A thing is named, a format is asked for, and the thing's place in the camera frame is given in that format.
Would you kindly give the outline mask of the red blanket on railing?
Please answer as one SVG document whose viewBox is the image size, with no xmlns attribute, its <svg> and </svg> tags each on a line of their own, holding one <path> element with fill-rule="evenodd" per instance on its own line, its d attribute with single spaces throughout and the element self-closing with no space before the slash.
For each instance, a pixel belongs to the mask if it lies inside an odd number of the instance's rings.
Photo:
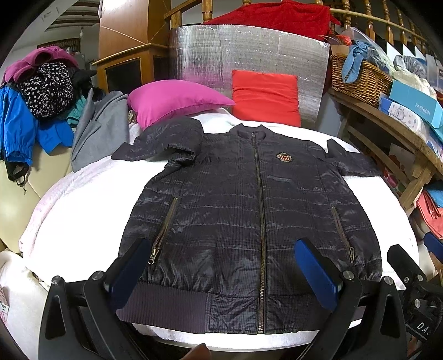
<svg viewBox="0 0 443 360">
<path fill-rule="evenodd" d="M 204 24 L 247 25 L 324 40 L 332 34 L 330 24 L 340 22 L 326 5 L 281 1 L 244 5 Z"/>
</svg>

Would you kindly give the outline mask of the silver foil insulation panel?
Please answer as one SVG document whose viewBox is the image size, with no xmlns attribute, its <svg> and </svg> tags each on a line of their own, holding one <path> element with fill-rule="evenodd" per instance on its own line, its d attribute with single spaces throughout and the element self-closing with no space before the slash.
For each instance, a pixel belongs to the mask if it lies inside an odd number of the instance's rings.
<svg viewBox="0 0 443 360">
<path fill-rule="evenodd" d="M 298 78 L 303 127 L 313 129 L 321 105 L 330 46 L 310 37 L 247 25 L 186 25 L 171 30 L 170 76 L 232 95 L 232 71 Z"/>
</svg>

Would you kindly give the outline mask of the magenta pillow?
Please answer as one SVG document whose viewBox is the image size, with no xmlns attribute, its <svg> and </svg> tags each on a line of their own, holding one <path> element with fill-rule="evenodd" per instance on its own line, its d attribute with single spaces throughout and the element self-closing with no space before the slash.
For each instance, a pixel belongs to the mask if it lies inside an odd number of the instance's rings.
<svg viewBox="0 0 443 360">
<path fill-rule="evenodd" d="M 233 100 L 214 89 L 179 79 L 147 83 L 128 96 L 128 108 L 143 129 L 177 116 L 234 105 Z"/>
</svg>

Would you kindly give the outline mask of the wicker basket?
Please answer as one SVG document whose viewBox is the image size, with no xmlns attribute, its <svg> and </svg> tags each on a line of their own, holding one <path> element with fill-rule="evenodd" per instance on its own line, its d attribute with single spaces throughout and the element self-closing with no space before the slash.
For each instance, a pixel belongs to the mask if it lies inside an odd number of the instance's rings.
<svg viewBox="0 0 443 360">
<path fill-rule="evenodd" d="M 360 73 L 353 83 L 345 83 L 342 79 L 342 68 L 346 57 L 341 54 L 331 55 L 332 89 L 359 101 L 378 107 L 380 96 L 390 94 L 393 80 L 378 67 L 363 61 Z"/>
</svg>

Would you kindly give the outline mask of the black quilted zip jacket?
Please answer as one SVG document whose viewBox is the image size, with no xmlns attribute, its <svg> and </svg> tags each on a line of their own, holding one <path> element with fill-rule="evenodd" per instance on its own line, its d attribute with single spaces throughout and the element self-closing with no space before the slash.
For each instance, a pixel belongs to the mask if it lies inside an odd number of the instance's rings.
<svg viewBox="0 0 443 360">
<path fill-rule="evenodd" d="M 147 240 L 148 261 L 122 321 L 190 333 L 313 331 L 328 312 L 299 269 L 308 238 L 342 271 L 376 281 L 382 255 L 346 176 L 372 177 L 365 155 L 237 125 L 205 133 L 196 119 L 148 127 L 118 161 L 166 161 L 129 216 L 126 252 Z"/>
</svg>

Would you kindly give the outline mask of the cream sofa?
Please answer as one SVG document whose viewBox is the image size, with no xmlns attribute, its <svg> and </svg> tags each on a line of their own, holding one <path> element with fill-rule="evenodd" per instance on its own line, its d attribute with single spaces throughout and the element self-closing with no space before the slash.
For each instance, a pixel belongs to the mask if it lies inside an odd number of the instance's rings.
<svg viewBox="0 0 443 360">
<path fill-rule="evenodd" d="M 23 187 L 10 181 L 1 165 L 1 241 L 19 253 L 19 240 L 27 227 L 35 206 L 43 195 L 71 171 L 71 149 L 56 147 L 47 154 L 39 145 L 33 150 L 33 165 Z"/>
</svg>

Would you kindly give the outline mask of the grey coat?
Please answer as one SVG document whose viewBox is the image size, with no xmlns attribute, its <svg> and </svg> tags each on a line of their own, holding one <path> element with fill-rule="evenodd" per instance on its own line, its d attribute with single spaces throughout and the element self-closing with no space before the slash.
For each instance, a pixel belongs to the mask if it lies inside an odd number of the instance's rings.
<svg viewBox="0 0 443 360">
<path fill-rule="evenodd" d="M 90 90 L 74 133 L 71 169 L 77 172 L 90 163 L 110 156 L 129 141 L 127 94 L 111 91 L 99 101 Z"/>
</svg>

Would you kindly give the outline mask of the wooden stair railing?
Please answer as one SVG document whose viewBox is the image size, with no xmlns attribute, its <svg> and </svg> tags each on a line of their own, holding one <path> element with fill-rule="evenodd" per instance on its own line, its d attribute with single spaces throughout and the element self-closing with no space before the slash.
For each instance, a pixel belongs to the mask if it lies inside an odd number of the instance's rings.
<svg viewBox="0 0 443 360">
<path fill-rule="evenodd" d="M 372 40 L 382 39 L 390 45 L 402 43 L 406 47 L 416 47 L 422 53 L 430 50 L 430 36 L 424 34 L 409 15 L 403 13 L 398 5 L 389 1 L 315 1 L 316 5 L 326 5 L 330 13 L 339 21 L 330 24 L 331 31 L 339 33 L 342 29 L 354 26 Z M 176 28 L 182 25 L 183 14 L 199 7 L 202 22 L 215 17 L 213 1 L 174 1 L 164 20 Z"/>
</svg>

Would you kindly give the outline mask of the red pillow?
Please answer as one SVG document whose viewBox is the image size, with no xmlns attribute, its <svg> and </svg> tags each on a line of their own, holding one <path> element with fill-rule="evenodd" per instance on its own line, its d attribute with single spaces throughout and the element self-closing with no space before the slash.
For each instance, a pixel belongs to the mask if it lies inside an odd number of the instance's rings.
<svg viewBox="0 0 443 360">
<path fill-rule="evenodd" d="M 298 77 L 283 73 L 233 70 L 232 114 L 254 122 L 301 126 Z"/>
</svg>

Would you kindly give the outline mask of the wooden side table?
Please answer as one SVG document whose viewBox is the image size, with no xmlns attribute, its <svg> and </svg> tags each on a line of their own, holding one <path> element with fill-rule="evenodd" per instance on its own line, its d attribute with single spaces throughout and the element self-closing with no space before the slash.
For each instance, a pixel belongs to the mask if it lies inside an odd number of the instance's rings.
<svg viewBox="0 0 443 360">
<path fill-rule="evenodd" d="M 411 213 L 424 185 L 442 178 L 442 161 L 419 135 L 379 109 L 334 89 L 328 93 L 343 115 L 339 138 L 351 141 L 361 151 L 371 151 L 395 175 L 405 186 L 398 197 L 400 205 L 406 213 Z M 388 156 L 392 144 L 413 154 L 409 174 Z"/>
</svg>

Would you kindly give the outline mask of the pink red folded cloth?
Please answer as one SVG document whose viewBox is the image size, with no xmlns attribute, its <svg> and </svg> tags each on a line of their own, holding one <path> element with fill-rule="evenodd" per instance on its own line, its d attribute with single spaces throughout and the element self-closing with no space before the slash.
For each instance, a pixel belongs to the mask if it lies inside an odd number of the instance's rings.
<svg viewBox="0 0 443 360">
<path fill-rule="evenodd" d="M 417 207 L 429 231 L 442 240 L 442 208 L 439 208 L 426 190 L 423 190 L 417 201 Z"/>
</svg>

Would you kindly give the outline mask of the teal garment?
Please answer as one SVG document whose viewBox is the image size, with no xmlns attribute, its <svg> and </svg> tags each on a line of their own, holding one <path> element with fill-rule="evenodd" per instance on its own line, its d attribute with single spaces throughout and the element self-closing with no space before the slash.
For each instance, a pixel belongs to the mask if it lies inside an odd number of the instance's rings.
<svg viewBox="0 0 443 360">
<path fill-rule="evenodd" d="M 65 120 L 71 127 L 77 127 L 79 119 L 83 114 L 83 109 L 86 105 L 86 99 L 83 95 L 80 95 L 76 103 L 65 115 Z"/>
</svg>

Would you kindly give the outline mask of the light blue cloth in basket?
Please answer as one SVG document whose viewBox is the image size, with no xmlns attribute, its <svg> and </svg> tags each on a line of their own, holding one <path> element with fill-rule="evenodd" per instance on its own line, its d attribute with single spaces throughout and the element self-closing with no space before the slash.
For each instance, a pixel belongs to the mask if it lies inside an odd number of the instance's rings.
<svg viewBox="0 0 443 360">
<path fill-rule="evenodd" d="M 342 80 L 344 83 L 354 83 L 360 73 L 363 61 L 371 55 L 373 46 L 365 41 L 356 40 L 348 51 L 342 66 Z"/>
</svg>

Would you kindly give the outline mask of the white patterned box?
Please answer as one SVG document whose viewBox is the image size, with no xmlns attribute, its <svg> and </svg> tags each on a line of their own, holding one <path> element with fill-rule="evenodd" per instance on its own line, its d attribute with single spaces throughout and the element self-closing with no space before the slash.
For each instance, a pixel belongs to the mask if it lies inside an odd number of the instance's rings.
<svg viewBox="0 0 443 360">
<path fill-rule="evenodd" d="M 409 130 L 418 135 L 426 143 L 429 140 L 429 126 L 424 120 L 410 109 L 400 105 L 389 97 L 381 94 L 378 100 L 378 108 L 391 118 L 408 127 Z"/>
</svg>

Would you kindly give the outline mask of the teal fashion box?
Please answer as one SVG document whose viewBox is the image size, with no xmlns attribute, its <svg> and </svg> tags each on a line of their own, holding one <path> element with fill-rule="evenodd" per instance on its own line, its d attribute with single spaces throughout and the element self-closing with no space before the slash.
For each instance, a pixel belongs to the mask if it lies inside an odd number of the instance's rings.
<svg viewBox="0 0 443 360">
<path fill-rule="evenodd" d="M 416 113 L 434 129 L 442 127 L 442 106 L 422 91 L 394 80 L 389 98 Z"/>
</svg>

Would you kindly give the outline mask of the blue jacket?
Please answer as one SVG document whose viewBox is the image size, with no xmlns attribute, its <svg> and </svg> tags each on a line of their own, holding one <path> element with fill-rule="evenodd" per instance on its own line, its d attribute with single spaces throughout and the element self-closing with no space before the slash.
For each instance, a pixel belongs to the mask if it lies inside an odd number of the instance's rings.
<svg viewBox="0 0 443 360">
<path fill-rule="evenodd" d="M 71 147 L 74 132 L 65 120 L 42 125 L 31 114 L 20 92 L 1 88 L 1 156 L 8 163 L 31 166 L 36 144 L 50 154 L 57 146 Z"/>
</svg>

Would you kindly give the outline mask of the black white speckled garment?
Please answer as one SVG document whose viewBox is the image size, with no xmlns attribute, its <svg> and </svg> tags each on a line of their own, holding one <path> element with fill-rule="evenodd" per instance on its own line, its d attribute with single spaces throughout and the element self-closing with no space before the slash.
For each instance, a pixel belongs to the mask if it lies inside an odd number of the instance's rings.
<svg viewBox="0 0 443 360">
<path fill-rule="evenodd" d="M 31 114 L 41 122 L 56 118 L 74 99 L 74 86 L 68 67 L 61 62 L 41 65 L 17 87 Z"/>
</svg>

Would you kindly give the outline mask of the wooden cabinet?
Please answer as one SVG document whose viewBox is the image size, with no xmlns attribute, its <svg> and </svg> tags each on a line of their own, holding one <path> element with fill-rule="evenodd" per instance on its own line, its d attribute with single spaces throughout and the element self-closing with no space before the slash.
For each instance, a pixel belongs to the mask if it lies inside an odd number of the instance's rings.
<svg viewBox="0 0 443 360">
<path fill-rule="evenodd" d="M 155 80 L 168 67 L 171 9 L 163 0 L 104 0 L 100 2 L 98 85 L 128 94 Z"/>
</svg>

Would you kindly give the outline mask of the maroon garment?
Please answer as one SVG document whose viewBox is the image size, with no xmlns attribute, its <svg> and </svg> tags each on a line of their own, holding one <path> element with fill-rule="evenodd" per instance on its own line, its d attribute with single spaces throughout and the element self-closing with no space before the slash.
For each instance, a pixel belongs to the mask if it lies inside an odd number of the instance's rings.
<svg viewBox="0 0 443 360">
<path fill-rule="evenodd" d="M 60 61 L 69 67 L 78 68 L 77 60 L 64 49 L 57 46 L 39 47 L 8 66 L 2 82 L 21 83 L 33 76 L 41 65 L 51 61 Z"/>
</svg>

